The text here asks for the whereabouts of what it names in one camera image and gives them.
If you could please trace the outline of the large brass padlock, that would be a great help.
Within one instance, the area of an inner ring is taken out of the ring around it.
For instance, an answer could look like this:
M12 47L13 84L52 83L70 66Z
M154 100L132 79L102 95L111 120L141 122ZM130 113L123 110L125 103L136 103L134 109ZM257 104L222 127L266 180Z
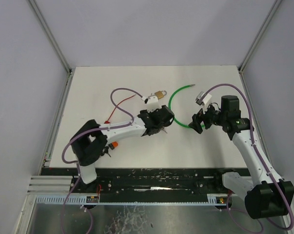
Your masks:
M162 99L167 95L167 92L165 90L162 91L157 91L154 93L154 95L158 98L158 99Z

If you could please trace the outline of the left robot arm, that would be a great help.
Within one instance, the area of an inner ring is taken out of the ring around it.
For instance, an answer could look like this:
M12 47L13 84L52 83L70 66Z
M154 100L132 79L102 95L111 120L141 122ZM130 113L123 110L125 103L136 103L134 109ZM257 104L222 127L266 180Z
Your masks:
M170 126L174 119L173 111L163 105L150 112L141 110L130 122L100 125L94 119L87 121L69 142L83 183L90 184L97 179L95 162L108 153L113 142L157 134Z

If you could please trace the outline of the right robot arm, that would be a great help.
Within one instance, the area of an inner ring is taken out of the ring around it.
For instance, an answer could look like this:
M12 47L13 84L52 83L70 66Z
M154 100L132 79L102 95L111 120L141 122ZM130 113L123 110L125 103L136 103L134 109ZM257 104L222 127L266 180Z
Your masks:
M201 92L196 103L202 108L192 116L189 127L199 134L213 125L222 127L238 148L252 178L247 181L237 172L225 172L221 176L223 186L244 201L247 213L253 219L288 215L294 186L276 172L257 146L250 120L241 116L239 98L222 96L221 107L217 110L211 103L211 95Z

